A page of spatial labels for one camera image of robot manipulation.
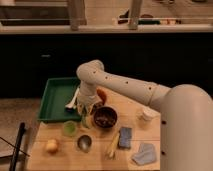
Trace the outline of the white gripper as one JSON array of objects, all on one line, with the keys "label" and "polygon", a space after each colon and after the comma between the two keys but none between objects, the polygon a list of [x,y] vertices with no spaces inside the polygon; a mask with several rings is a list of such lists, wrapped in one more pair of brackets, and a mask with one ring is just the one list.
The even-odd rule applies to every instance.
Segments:
[{"label": "white gripper", "polygon": [[93,106],[101,101],[100,97],[97,95],[97,90],[95,88],[80,88],[77,95],[77,110],[81,117],[82,114],[86,113],[86,125],[90,129],[92,128],[92,115],[90,114]]}]

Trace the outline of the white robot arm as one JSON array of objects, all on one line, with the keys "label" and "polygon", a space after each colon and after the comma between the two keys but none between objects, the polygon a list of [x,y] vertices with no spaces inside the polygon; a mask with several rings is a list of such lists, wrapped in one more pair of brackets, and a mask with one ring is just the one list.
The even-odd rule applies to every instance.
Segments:
[{"label": "white robot arm", "polygon": [[160,171],[213,171],[213,99],[198,86],[160,84],[110,74],[99,60],[80,65],[78,101],[89,105],[102,86],[161,114]]}]

